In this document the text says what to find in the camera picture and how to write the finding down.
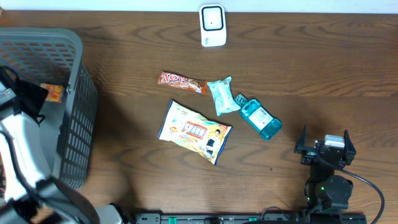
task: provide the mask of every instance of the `mouthwash bottle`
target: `mouthwash bottle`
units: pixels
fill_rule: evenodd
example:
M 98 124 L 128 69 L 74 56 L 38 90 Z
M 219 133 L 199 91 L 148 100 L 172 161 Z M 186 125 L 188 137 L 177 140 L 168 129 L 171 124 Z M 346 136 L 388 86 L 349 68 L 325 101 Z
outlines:
M 248 101 L 246 97 L 239 94 L 235 97 L 235 102 L 241 107 L 240 114 L 243 119 L 248 121 L 264 140 L 269 141 L 282 129 L 282 122 L 263 108 L 258 100 Z

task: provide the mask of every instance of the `wooden table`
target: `wooden table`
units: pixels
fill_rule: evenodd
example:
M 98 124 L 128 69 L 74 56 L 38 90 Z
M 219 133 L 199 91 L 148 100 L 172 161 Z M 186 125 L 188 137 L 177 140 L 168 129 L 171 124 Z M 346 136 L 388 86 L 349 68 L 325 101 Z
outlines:
M 100 97 L 91 172 L 81 193 L 95 206 L 165 213 L 262 212 L 306 205 L 309 166 L 294 145 L 349 130 L 357 155 L 346 170 L 386 197 L 381 223 L 398 216 L 398 17 L 349 14 L 227 14 L 223 47 L 200 44 L 197 13 L 5 11 L 0 26 L 64 27 L 84 45 Z M 192 78 L 232 76 L 234 95 L 257 98 L 284 124 L 270 142 L 238 112 L 217 117 L 211 93 L 157 84 L 162 70 Z M 175 99 L 232 124 L 218 165 L 157 134 Z M 369 222 L 380 198 L 354 182 L 349 211 Z

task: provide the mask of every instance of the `gray plastic basket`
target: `gray plastic basket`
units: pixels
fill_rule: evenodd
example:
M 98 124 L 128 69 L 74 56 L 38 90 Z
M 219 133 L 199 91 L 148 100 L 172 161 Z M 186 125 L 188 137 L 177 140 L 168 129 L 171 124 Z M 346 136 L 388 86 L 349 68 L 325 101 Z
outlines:
M 0 65 L 35 84 L 63 85 L 62 103 L 46 101 L 40 142 L 53 175 L 80 188 L 88 172 L 98 92 L 81 62 L 79 36 L 66 29 L 0 28 Z

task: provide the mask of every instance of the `light blue packet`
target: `light blue packet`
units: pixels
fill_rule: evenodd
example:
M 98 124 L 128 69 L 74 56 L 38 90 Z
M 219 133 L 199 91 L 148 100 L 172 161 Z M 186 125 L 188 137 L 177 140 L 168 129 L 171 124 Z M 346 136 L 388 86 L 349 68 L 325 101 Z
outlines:
M 228 77 L 224 80 L 207 83 L 211 90 L 211 94 L 213 94 L 217 116 L 222 113 L 229 113 L 241 109 L 232 97 L 231 88 L 229 87 L 231 80 L 232 78 Z

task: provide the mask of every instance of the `packaged food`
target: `packaged food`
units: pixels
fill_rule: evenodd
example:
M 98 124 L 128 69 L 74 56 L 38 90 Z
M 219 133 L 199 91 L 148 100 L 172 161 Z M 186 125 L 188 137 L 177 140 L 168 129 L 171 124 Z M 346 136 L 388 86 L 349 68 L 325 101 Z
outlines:
M 171 100 L 159 139 L 195 151 L 216 165 L 232 129 Z
M 229 87 L 231 80 L 232 78 L 228 77 L 224 80 L 207 83 L 213 94 L 217 116 L 222 113 L 229 113 L 241 109 L 232 97 L 231 88 Z
M 45 100 L 56 103 L 62 103 L 63 91 L 64 91 L 63 86 L 42 83 L 40 84 L 40 87 L 45 88 L 46 90 L 49 91 Z
M 207 89 L 207 81 L 187 78 L 169 72 L 162 72 L 158 83 L 195 91 L 203 95 L 206 94 Z

